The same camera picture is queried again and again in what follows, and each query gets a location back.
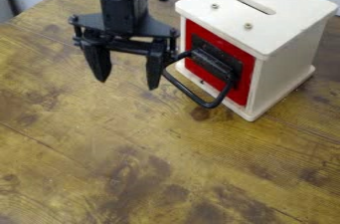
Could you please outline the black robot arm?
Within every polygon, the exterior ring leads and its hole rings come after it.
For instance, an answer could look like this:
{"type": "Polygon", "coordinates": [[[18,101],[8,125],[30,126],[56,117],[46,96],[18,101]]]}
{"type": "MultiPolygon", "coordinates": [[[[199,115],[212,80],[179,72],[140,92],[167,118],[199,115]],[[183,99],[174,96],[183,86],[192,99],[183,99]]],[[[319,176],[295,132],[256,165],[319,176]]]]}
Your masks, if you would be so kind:
{"type": "Polygon", "coordinates": [[[70,17],[75,45],[83,50],[100,82],[111,75],[114,51],[144,56],[148,87],[154,90],[176,53],[179,31],[152,17],[148,0],[100,0],[100,3],[100,13],[70,17]]]}

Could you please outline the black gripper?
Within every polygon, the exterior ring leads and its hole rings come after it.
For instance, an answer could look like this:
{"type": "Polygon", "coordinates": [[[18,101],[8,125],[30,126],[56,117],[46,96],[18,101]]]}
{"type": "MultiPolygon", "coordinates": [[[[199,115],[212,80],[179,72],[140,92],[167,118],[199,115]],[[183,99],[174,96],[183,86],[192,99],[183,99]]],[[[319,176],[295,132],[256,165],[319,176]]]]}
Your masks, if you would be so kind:
{"type": "Polygon", "coordinates": [[[112,51],[148,56],[147,78],[152,91],[160,85],[164,56],[172,56],[176,52],[179,31],[152,17],[148,0],[102,0],[102,3],[100,13],[70,18],[75,45],[83,50],[102,83],[112,71],[112,51]]]}

